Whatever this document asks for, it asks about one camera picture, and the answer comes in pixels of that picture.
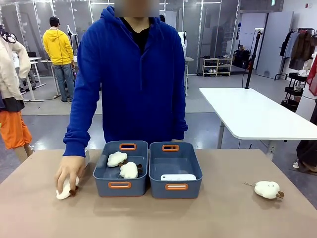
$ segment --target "hood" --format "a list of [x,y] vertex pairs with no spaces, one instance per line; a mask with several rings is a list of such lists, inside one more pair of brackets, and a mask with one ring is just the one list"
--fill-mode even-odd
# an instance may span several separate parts
[[[114,24],[118,24],[120,26],[122,26],[122,28],[126,31],[128,31],[124,25],[124,23],[121,21],[120,17],[115,17],[114,16],[114,7],[112,6],[108,6],[107,8],[105,8],[103,10],[103,12],[101,13],[101,18],[103,18],[106,22],[112,22]],[[150,35],[154,35],[157,33],[161,33],[160,30],[160,18],[159,17],[151,17],[150,18]]]
[[46,35],[50,41],[55,41],[58,37],[64,34],[61,30],[49,29],[46,32]]

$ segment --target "shoe rack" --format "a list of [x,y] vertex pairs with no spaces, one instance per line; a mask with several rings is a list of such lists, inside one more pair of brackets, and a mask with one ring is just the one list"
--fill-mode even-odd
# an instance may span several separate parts
[[232,58],[203,59],[203,77],[231,74]]

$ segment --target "orange shorts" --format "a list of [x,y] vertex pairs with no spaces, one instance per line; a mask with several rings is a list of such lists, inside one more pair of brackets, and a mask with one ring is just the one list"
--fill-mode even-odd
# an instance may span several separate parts
[[21,147],[32,140],[28,127],[24,124],[21,112],[0,112],[0,134],[7,149]]

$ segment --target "white plush toy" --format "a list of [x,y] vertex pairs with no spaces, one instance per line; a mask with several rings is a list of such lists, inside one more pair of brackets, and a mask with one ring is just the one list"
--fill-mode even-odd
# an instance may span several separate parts
[[281,197],[281,193],[279,191],[279,185],[276,182],[269,181],[260,181],[257,182],[254,187],[254,192],[257,195],[265,197],[267,199],[274,199],[276,197]]
[[128,162],[120,167],[120,176],[124,179],[135,179],[138,177],[138,167],[133,162]]
[[120,151],[115,152],[114,154],[109,155],[108,158],[108,167],[116,167],[119,163],[123,163],[124,160],[128,158],[126,153],[122,153]]
[[[76,186],[79,183],[79,178],[76,178]],[[64,181],[64,186],[63,186],[63,192],[59,194],[58,190],[56,190],[56,198],[58,200],[63,200],[65,198],[68,198],[71,195],[70,193],[70,183],[69,183],[69,177],[67,177]]]

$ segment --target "clothing rack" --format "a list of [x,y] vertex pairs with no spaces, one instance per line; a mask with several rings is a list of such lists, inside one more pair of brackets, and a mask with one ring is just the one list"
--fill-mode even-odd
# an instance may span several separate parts
[[[306,32],[306,31],[309,31],[313,36],[316,36],[316,30],[315,29],[313,29],[313,28],[303,28],[303,27],[300,27],[300,28],[292,28],[291,30],[290,30],[290,32],[300,32],[300,33],[302,33],[302,32]],[[284,71],[284,67],[285,67],[285,61],[286,61],[286,59],[284,59],[283,58],[283,60],[282,60],[282,66],[281,66],[281,69],[280,69],[280,73],[278,73],[276,76],[275,76],[275,80],[276,80],[276,77],[277,76],[285,76],[285,80],[287,79],[287,77],[288,77],[288,75],[286,74],[286,73],[283,73],[283,71]]]

